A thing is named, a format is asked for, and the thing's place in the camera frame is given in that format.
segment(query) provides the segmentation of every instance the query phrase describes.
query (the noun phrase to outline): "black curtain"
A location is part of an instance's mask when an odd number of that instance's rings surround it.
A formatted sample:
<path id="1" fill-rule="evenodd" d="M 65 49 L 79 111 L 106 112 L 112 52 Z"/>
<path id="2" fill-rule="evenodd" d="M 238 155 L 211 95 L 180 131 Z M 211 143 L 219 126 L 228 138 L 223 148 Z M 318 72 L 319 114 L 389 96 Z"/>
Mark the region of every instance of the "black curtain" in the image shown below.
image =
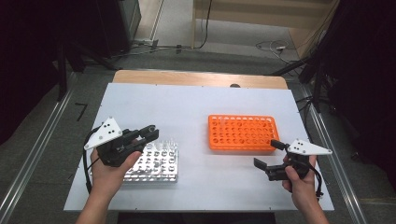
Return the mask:
<path id="1" fill-rule="evenodd" d="M 329 98 L 353 146 L 396 189 L 396 4 L 342 1 L 340 8 L 347 14 L 323 56 L 326 75 L 336 79 Z"/>
<path id="2" fill-rule="evenodd" d="M 11 2 L 0 2 L 0 144 L 58 81 L 56 40 L 40 17 L 21 14 Z"/>

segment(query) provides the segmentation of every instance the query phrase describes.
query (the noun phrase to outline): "electrical wire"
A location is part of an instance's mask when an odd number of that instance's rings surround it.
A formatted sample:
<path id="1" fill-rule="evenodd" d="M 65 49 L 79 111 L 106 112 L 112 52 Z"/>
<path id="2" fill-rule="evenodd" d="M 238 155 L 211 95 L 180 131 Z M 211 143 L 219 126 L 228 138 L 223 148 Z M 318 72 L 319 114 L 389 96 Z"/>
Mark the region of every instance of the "electrical wire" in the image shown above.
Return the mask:
<path id="1" fill-rule="evenodd" d="M 207 10 L 207 15 L 206 15 L 205 40 L 204 40 L 204 42 L 201 44 L 200 47 L 194 48 L 194 49 L 201 49 L 201 48 L 204 46 L 204 44 L 206 43 L 206 40 L 207 40 L 207 26 L 208 26 L 208 24 L 209 24 L 209 16 L 210 16 L 210 9 L 211 9 L 211 8 L 212 8 L 212 0 L 210 0 L 210 2 L 209 2 L 209 8 L 208 8 L 208 10 Z"/>
<path id="2" fill-rule="evenodd" d="M 201 39 L 204 39 L 204 34 L 207 33 L 207 30 L 204 33 L 204 20 L 202 19 L 204 17 L 204 0 L 201 0 L 201 9 Z"/>
<path id="3" fill-rule="evenodd" d="M 87 136 L 85 137 L 84 146 L 88 143 L 91 136 L 99 130 L 99 128 L 100 127 L 94 128 L 87 134 Z M 88 193 L 91 193 L 92 183 L 90 180 L 90 174 L 88 173 L 89 167 L 87 164 L 87 150 L 85 150 L 85 148 L 82 149 L 82 163 L 84 165 L 84 175 L 85 175 L 85 180 L 86 180 L 85 186 L 87 187 Z"/>
<path id="4" fill-rule="evenodd" d="M 157 51 L 160 51 L 160 50 L 167 50 L 167 49 L 178 49 L 178 48 L 177 48 L 177 47 L 158 47 L 158 48 L 156 48 L 156 49 L 151 49 L 151 50 L 148 50 L 148 51 L 142 51 L 142 52 L 137 52 L 137 53 L 120 54 L 120 55 L 117 55 L 116 57 L 123 57 L 123 56 L 128 56 L 128 55 L 140 55 L 140 54 L 146 54 L 146 53 L 153 53 L 153 52 L 157 52 Z"/>
<path id="5" fill-rule="evenodd" d="M 283 41 L 284 43 L 286 43 L 285 48 L 289 45 L 288 41 L 285 41 L 285 40 L 275 40 L 275 41 L 271 41 L 271 43 L 270 43 L 270 50 L 271 50 L 271 52 L 272 52 L 278 59 L 280 59 L 281 61 L 283 61 L 283 62 L 285 62 L 285 63 L 291 63 L 291 62 L 289 62 L 289 61 L 283 59 L 282 57 L 280 57 L 280 53 L 282 53 L 283 50 L 281 50 L 279 54 L 277 54 L 277 53 L 274 52 L 274 50 L 273 50 L 273 48 L 272 48 L 272 45 L 273 45 L 275 42 L 277 42 L 277 41 Z"/>
<path id="6" fill-rule="evenodd" d="M 303 113 L 303 118 L 304 118 L 303 125 L 304 125 L 304 128 L 305 128 L 306 134 L 308 135 L 309 142 L 314 144 L 314 140 L 312 139 L 311 132 L 309 132 L 309 130 L 308 130 L 308 124 L 307 124 L 308 123 L 308 111 L 309 111 L 311 105 L 312 105 L 312 101 L 308 100 L 308 102 L 306 102 L 306 104 L 301 109 L 299 109 L 299 112 L 301 110 L 304 110 L 304 113 Z"/>
<path id="7" fill-rule="evenodd" d="M 97 161 L 99 161 L 99 158 L 96 158 L 96 160 L 93 161 L 89 167 L 87 167 L 87 170 L 89 170 Z"/>
<path id="8" fill-rule="evenodd" d="M 317 199 L 319 201 L 320 197 L 323 195 L 323 192 L 321 191 L 321 186 L 322 186 L 323 180 L 322 180 L 322 176 L 321 176 L 320 172 L 317 169 L 315 169 L 315 167 L 312 166 L 312 164 L 309 162 L 305 163 L 305 162 L 301 162 L 301 161 L 297 161 L 297 160 L 291 160 L 290 162 L 297 163 L 301 166 L 307 167 L 315 173 L 315 177 L 318 181 L 318 187 L 317 187 L 317 191 L 315 192 L 315 195 L 317 196 Z"/>
<path id="9" fill-rule="evenodd" d="M 274 40 L 262 41 L 262 42 L 260 42 L 260 43 L 257 43 L 257 44 L 256 44 L 256 48 L 259 49 L 259 50 L 262 50 L 262 51 L 270 51 L 269 49 L 263 49 L 263 48 L 262 48 L 262 44 L 263 44 L 263 43 L 270 43 L 270 42 L 272 42 L 272 41 L 274 41 Z"/>

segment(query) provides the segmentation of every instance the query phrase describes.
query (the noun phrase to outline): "cable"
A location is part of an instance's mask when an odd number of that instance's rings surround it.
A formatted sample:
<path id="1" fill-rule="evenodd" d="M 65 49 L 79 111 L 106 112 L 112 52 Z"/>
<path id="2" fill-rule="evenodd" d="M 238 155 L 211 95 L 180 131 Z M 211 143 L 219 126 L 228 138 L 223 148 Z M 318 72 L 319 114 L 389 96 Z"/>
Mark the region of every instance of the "cable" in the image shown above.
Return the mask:
<path id="1" fill-rule="evenodd" d="M 309 111 L 311 105 L 312 105 L 312 101 L 309 100 L 309 101 L 305 104 L 305 106 L 303 106 L 303 108 L 302 108 L 302 109 L 304 110 L 304 122 L 303 122 L 303 125 L 304 125 L 304 127 L 305 127 L 306 134 L 308 135 L 309 142 L 311 142 L 312 144 L 314 144 L 314 140 L 312 139 L 311 132 L 309 132 L 309 130 L 308 130 L 308 111 Z"/>
<path id="2" fill-rule="evenodd" d="M 100 127 L 94 128 L 87 134 L 87 136 L 85 137 L 84 146 L 90 140 L 91 136 L 99 130 L 99 128 Z M 85 175 L 85 180 L 86 180 L 85 186 L 87 187 L 88 193 L 91 193 L 92 183 L 90 180 L 90 175 L 88 173 L 89 167 L 87 164 L 87 150 L 85 150 L 85 148 L 82 149 L 82 163 L 84 164 L 84 175 Z"/>
<path id="3" fill-rule="evenodd" d="M 202 20 L 204 17 L 204 0 L 201 0 L 201 9 L 201 39 L 204 39 L 204 20 Z"/>
<path id="4" fill-rule="evenodd" d="M 317 169 L 315 169 L 315 167 L 312 166 L 311 163 L 305 163 L 305 162 L 301 162 L 301 161 L 296 161 L 296 160 L 291 160 L 292 163 L 297 163 L 299 165 L 302 165 L 304 167 L 309 168 L 310 170 L 312 170 L 315 173 L 315 176 L 317 178 L 318 181 L 318 187 L 317 187 L 317 191 L 315 192 L 315 195 L 317 196 L 317 199 L 319 201 L 320 197 L 323 195 L 323 192 L 321 191 L 321 186 L 322 186 L 322 176 L 319 173 L 319 171 Z"/>
<path id="5" fill-rule="evenodd" d="M 262 51 L 270 51 L 270 50 L 268 50 L 268 49 L 262 49 L 261 44 L 263 44 L 263 43 L 270 43 L 270 42 L 272 42 L 272 41 L 273 41 L 273 40 L 270 40 L 270 41 L 262 41 L 262 42 L 260 42 L 260 43 L 257 43 L 257 44 L 256 44 L 256 48 L 259 49 L 259 50 L 262 50 Z"/>
<path id="6" fill-rule="evenodd" d="M 293 71 L 294 71 L 294 73 L 295 73 L 297 76 L 299 76 L 299 75 L 300 75 L 300 73 L 301 73 L 302 71 L 300 71 L 300 72 L 297 72 L 297 71 L 296 71 L 296 69 L 297 69 L 297 68 L 294 68 L 294 69 L 293 69 Z"/>
<path id="7" fill-rule="evenodd" d="M 283 42 L 285 42 L 285 43 L 287 44 L 285 47 L 287 47 L 287 46 L 289 45 L 288 41 L 285 41 L 285 40 L 275 40 L 275 41 L 271 41 L 271 43 L 270 43 L 270 50 L 271 50 L 271 52 L 272 52 L 278 59 L 282 60 L 283 62 L 285 62 L 285 63 L 291 63 L 291 62 L 289 62 L 289 61 L 284 60 L 282 57 L 280 57 L 280 53 L 281 53 L 283 50 L 280 51 L 279 54 L 277 54 L 277 53 L 275 53 L 274 50 L 272 49 L 273 43 L 275 43 L 275 42 L 277 42 L 277 41 L 283 41 Z"/>
<path id="8" fill-rule="evenodd" d="M 152 53 L 152 52 L 157 52 L 160 50 L 166 50 L 166 49 L 178 49 L 177 47 L 161 47 L 160 49 L 151 49 L 149 51 L 143 51 L 143 52 L 137 52 L 137 53 L 127 53 L 127 54 L 121 54 L 116 57 L 123 57 L 123 56 L 128 56 L 128 55 L 140 55 L 140 54 L 145 54 L 145 53 Z"/>
<path id="9" fill-rule="evenodd" d="M 296 103 L 300 103 L 301 101 L 310 100 L 310 99 L 312 99 L 312 96 L 307 96 L 307 97 L 304 97 L 303 99 L 296 100 Z"/>
<path id="10" fill-rule="evenodd" d="M 204 46 L 204 44 L 206 43 L 206 40 L 207 40 L 207 26 L 208 26 L 208 24 L 209 24 L 209 16 L 210 16 L 210 9 L 211 9 L 211 8 L 212 8 L 212 0 L 210 0 L 210 2 L 209 2 L 209 8 L 208 8 L 208 10 L 207 10 L 207 15 L 206 15 L 205 40 L 204 40 L 204 42 L 201 44 L 200 47 L 194 48 L 194 49 L 201 49 L 201 48 Z"/>

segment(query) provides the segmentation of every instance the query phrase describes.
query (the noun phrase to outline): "orange test tube rack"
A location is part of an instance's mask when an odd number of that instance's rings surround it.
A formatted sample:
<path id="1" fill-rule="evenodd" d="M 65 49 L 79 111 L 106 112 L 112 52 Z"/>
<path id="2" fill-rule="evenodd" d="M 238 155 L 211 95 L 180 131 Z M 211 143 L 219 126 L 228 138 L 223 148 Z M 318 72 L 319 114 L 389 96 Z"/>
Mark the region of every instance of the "orange test tube rack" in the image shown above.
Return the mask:
<path id="1" fill-rule="evenodd" d="M 271 139 L 279 140 L 269 116 L 209 115 L 208 128 L 211 149 L 274 151 Z"/>

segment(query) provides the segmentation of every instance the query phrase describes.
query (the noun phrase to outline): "tabletop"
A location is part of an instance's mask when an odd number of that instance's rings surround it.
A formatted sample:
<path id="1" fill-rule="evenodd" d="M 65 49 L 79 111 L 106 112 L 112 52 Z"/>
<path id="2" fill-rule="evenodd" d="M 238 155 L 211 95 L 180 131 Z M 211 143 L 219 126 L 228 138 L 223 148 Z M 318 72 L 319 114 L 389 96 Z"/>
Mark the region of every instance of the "tabletop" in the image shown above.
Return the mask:
<path id="1" fill-rule="evenodd" d="M 114 117 L 122 129 L 155 124 L 162 140 L 173 139 L 178 143 L 179 178 L 177 183 L 167 185 L 124 184 L 109 209 L 295 210 L 281 183 L 268 181 L 265 172 L 253 166 L 253 158 L 269 165 L 281 164 L 283 151 L 214 151 L 207 143 L 207 116 L 230 113 L 273 116 L 281 141 L 307 139 L 291 91 L 285 88 L 282 79 L 172 71 L 117 72 L 113 83 L 107 86 L 93 126 L 100 125 L 108 116 Z M 224 88 L 231 84 L 241 88 Z M 88 197 L 84 181 L 83 171 L 78 168 L 65 211 L 83 208 Z M 326 186 L 322 191 L 325 193 L 320 200 L 322 208 L 333 210 Z"/>

